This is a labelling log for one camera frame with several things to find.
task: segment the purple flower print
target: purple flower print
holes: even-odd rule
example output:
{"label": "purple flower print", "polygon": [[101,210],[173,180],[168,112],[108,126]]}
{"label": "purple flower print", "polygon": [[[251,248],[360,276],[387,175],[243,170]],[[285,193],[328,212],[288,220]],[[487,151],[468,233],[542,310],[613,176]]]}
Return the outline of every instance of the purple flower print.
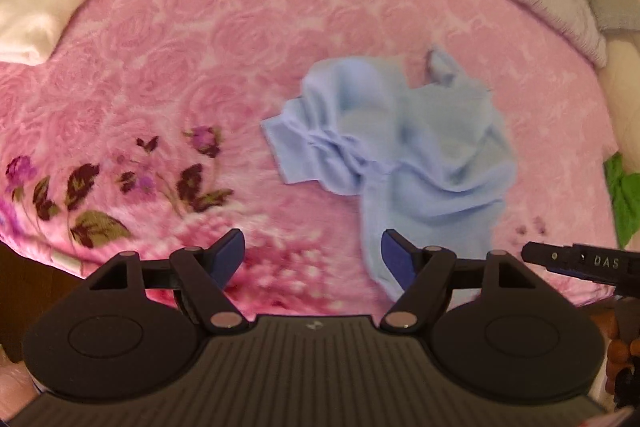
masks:
{"label": "purple flower print", "polygon": [[11,163],[6,166],[6,179],[9,181],[9,186],[6,191],[11,192],[14,188],[22,187],[25,183],[33,180],[37,171],[36,168],[31,165],[31,158],[28,156],[18,156],[11,160]]}
{"label": "purple flower print", "polygon": [[138,172],[123,172],[117,183],[120,185],[120,191],[123,194],[128,194],[135,190],[149,196],[156,191],[156,180],[153,173],[145,168],[140,169]]}
{"label": "purple flower print", "polygon": [[136,188],[145,194],[152,194],[156,190],[156,181],[152,175],[142,174],[142,176],[138,176]]}
{"label": "purple flower print", "polygon": [[11,203],[0,200],[0,239],[6,241],[22,234],[14,206]]}
{"label": "purple flower print", "polygon": [[193,127],[184,133],[191,139],[191,146],[200,154],[215,158],[220,153],[220,131],[214,127]]}

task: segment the bedsheet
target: bedsheet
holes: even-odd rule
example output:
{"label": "bedsheet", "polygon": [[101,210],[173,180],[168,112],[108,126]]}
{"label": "bedsheet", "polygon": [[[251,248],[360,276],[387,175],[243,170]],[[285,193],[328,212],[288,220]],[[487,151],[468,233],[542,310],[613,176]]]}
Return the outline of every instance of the bedsheet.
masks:
{"label": "bedsheet", "polygon": [[[418,86],[433,44],[492,88],[511,131],[495,248],[612,247],[601,165],[616,147],[594,71],[509,0],[88,0],[47,64],[0,66],[0,237],[86,276],[122,250],[158,259],[239,227],[228,293],[248,316],[380,317],[356,201],[284,185],[259,122],[317,60],[391,58]],[[608,291],[544,277],[575,303]]]}

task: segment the blue towel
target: blue towel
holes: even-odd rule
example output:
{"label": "blue towel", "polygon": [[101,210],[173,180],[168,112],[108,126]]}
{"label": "blue towel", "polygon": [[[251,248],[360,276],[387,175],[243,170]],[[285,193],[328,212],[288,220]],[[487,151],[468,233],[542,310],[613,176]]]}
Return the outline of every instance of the blue towel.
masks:
{"label": "blue towel", "polygon": [[302,95],[262,122],[287,184],[360,195],[366,266],[393,300],[402,288],[382,260],[382,233],[484,259],[516,173],[491,92],[440,49],[429,68],[431,84],[409,89],[384,60],[323,60]]}

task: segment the wooden furniture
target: wooden furniture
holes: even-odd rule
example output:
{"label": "wooden furniture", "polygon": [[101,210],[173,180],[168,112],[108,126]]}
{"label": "wooden furniture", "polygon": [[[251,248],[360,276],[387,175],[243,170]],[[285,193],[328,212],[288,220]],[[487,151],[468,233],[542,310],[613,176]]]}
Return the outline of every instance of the wooden furniture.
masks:
{"label": "wooden furniture", "polygon": [[22,336],[29,326],[80,282],[0,243],[0,344],[12,362],[22,360]]}

